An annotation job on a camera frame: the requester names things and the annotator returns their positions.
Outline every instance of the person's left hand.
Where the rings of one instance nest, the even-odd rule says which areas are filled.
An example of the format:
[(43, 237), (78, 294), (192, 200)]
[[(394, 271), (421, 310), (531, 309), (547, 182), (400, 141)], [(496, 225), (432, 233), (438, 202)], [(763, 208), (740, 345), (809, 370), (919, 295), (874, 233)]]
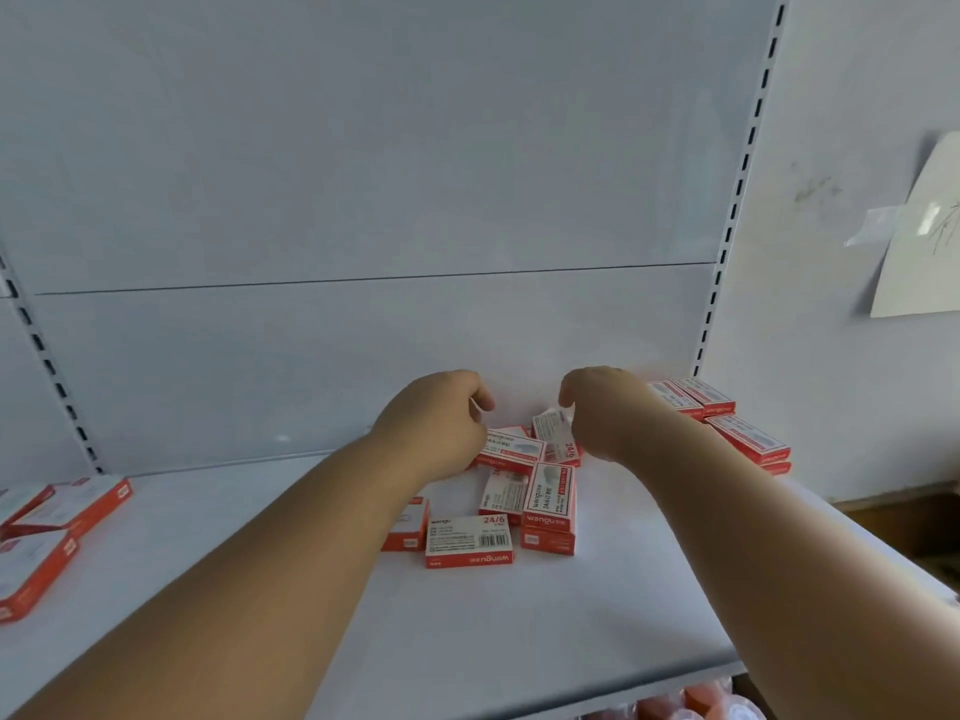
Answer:
[(397, 394), (368, 436), (410, 461), (419, 490), (467, 469), (487, 443), (477, 407), (488, 412), (494, 406), (476, 371), (432, 373)]

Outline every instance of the black horizontal line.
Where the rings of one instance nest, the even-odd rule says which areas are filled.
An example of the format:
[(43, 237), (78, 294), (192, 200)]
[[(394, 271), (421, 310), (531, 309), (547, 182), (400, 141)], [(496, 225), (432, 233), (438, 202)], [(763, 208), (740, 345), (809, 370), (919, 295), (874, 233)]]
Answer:
[(48, 290), (38, 296), (87, 296), (102, 293), (148, 293), (153, 291), (198, 291), (211, 288), (259, 288), (268, 285), (318, 285), (322, 283), (366, 283), (376, 280), (425, 280), (427, 278), (526, 276), (540, 273), (587, 273), (590, 271), (623, 271), (646, 268), (682, 268), (689, 265), (715, 265), (715, 260), (694, 263), (657, 263), (653, 265), (601, 265), (597, 267), (545, 267), (531, 270), (492, 270), (489, 272), (445, 272), (433, 275), (381, 275), (378, 277), (343, 277), (323, 280), (276, 280), (266, 283), (222, 283), (221, 285), (171, 285), (160, 288), (114, 288), (90, 290)]

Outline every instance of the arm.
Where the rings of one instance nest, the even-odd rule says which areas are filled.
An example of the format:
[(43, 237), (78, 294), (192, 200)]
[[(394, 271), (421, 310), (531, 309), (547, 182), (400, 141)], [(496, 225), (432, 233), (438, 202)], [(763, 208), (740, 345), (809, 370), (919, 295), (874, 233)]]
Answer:
[(588, 452), (654, 496), (782, 720), (960, 717), (955, 608), (636, 376), (573, 371), (559, 402)]
[(15, 720), (304, 717), (403, 506), (483, 447), (472, 400), (494, 407), (472, 371), (414, 381)]

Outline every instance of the pile of boxes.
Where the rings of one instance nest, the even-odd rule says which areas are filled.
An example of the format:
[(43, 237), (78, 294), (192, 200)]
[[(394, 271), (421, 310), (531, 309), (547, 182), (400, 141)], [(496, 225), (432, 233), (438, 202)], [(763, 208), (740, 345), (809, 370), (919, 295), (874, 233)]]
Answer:
[[(765, 471), (790, 472), (790, 447), (737, 416), (737, 402), (701, 379), (655, 381), (649, 387), (681, 414), (710, 425)], [(427, 569), (512, 564), (515, 527), (522, 548), (572, 556), (582, 454), (562, 410), (546, 410), (530, 427), (487, 430), (486, 445), (470, 465), (489, 468), (477, 514), (431, 519), (429, 501), (414, 497), (383, 550), (424, 551)]]
[(29, 614), (81, 536), (133, 494), (130, 481), (115, 475), (0, 487), (0, 621)]

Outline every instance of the person's right hand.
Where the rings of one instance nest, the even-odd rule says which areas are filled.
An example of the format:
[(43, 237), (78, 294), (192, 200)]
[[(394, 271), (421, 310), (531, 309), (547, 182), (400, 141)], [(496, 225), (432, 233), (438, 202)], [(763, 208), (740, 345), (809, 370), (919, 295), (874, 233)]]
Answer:
[(563, 377), (559, 406), (576, 405), (573, 437), (601, 460), (623, 463), (642, 425), (675, 414), (640, 376), (611, 366), (577, 368)]

